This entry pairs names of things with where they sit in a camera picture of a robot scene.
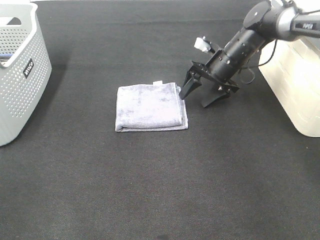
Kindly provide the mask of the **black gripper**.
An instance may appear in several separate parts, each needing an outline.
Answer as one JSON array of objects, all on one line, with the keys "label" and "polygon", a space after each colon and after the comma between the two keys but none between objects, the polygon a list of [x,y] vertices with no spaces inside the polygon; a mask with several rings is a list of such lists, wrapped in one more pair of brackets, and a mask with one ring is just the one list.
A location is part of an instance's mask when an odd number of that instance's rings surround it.
[{"label": "black gripper", "polygon": [[[231,89],[236,93],[240,87],[231,78],[238,69],[232,63],[232,60],[222,49],[216,51],[206,64],[192,61],[192,66],[187,71],[184,84],[179,93],[180,99],[184,100],[192,91],[202,85],[201,77],[218,83],[224,90]],[[231,94],[224,90],[211,89],[202,99],[202,107],[206,108],[215,101],[229,98]]]}]

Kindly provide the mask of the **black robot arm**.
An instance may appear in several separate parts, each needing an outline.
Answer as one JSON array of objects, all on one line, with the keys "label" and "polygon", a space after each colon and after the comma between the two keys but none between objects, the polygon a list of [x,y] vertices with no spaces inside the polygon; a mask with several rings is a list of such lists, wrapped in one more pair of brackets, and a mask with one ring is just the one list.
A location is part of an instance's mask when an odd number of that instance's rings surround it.
[{"label": "black robot arm", "polygon": [[194,47],[211,55],[207,63],[193,62],[187,71],[179,93],[184,100],[202,85],[201,78],[213,82],[213,87],[201,101],[205,108],[220,99],[237,92],[239,86],[232,80],[236,72],[268,43],[277,40],[292,42],[300,36],[319,38],[320,14],[318,10],[303,11],[293,0],[264,0],[256,4],[246,15],[242,28],[223,48],[214,49],[205,37],[198,37]]}]

